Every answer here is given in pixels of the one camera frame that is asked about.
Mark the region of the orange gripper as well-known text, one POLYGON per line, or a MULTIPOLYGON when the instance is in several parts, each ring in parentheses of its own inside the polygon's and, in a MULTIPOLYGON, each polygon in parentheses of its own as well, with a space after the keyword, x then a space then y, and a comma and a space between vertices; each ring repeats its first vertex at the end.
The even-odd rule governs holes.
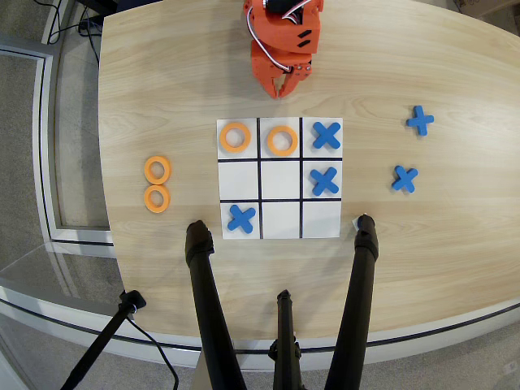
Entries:
POLYGON ((259 83, 273 99, 287 97, 312 73, 311 54, 261 46, 256 41, 251 42, 251 59, 254 75, 260 74, 259 83))

